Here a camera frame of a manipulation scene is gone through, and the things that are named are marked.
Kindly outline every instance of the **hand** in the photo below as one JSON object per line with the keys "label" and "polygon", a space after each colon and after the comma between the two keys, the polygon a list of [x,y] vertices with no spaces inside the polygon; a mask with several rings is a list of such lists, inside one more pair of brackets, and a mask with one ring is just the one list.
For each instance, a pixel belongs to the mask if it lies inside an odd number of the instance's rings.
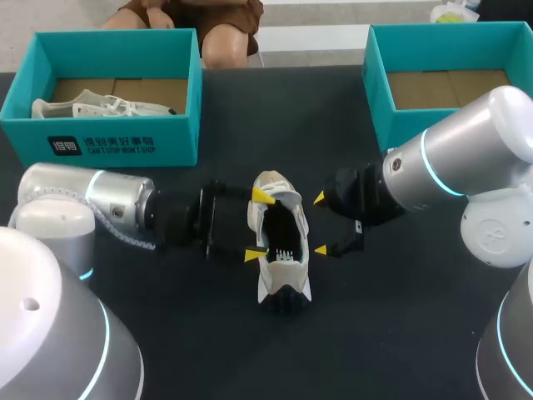
{"label": "hand", "polygon": [[152,29],[172,29],[174,22],[160,8],[152,7],[147,10],[150,28]]}

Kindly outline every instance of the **knee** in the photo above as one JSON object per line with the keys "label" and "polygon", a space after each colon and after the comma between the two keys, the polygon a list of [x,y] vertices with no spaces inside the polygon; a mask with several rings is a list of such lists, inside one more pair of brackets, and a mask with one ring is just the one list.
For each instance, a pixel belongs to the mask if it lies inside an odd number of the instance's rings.
{"label": "knee", "polygon": [[206,35],[202,46],[202,57],[206,67],[209,69],[247,67],[247,35],[240,31],[213,31],[215,29]]}
{"label": "knee", "polygon": [[122,8],[115,13],[107,22],[105,22],[101,29],[146,29],[148,26],[144,21],[132,10]]}

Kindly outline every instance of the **printed logo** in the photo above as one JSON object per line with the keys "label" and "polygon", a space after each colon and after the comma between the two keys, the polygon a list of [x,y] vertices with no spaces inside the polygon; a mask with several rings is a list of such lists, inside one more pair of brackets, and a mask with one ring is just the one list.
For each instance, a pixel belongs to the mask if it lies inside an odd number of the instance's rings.
{"label": "printed logo", "polygon": [[49,136],[48,142],[56,156],[82,155],[82,149],[74,136]]}

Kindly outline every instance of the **screw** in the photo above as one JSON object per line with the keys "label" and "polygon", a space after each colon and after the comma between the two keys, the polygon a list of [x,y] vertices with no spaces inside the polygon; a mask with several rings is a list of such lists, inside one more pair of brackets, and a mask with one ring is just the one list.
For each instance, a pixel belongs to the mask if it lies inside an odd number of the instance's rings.
{"label": "screw", "polygon": [[117,219],[120,219],[124,217],[124,210],[122,210],[120,207],[115,207],[113,210],[111,210],[111,215]]}
{"label": "screw", "polygon": [[401,167],[401,160],[400,158],[397,158],[396,160],[392,162],[392,170],[397,171],[400,169],[400,167]]}

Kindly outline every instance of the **shoe lace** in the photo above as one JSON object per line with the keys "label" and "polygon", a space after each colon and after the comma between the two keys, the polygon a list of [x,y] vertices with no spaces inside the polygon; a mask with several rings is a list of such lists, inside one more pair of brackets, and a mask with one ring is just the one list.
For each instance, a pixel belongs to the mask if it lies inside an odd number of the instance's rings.
{"label": "shoe lace", "polygon": [[124,100],[123,98],[111,95],[106,96],[106,98],[114,100],[113,104],[102,104],[102,106],[105,107],[110,113],[112,113],[112,115],[128,115],[129,117],[132,117],[133,114],[141,115],[137,110],[137,106],[134,102],[129,102],[128,100]]}

